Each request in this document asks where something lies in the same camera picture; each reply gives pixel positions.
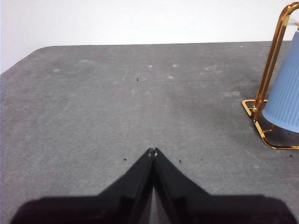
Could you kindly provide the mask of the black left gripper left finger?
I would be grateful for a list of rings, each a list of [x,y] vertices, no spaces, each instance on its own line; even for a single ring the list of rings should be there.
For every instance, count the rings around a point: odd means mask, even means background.
[[[13,224],[137,224],[150,213],[154,150],[95,196],[44,197],[24,203]]]

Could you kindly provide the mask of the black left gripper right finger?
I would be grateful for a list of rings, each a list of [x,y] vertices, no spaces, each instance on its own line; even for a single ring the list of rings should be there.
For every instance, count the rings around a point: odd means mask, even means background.
[[[295,224],[286,204],[263,195],[211,195],[154,149],[155,189],[173,224]]]

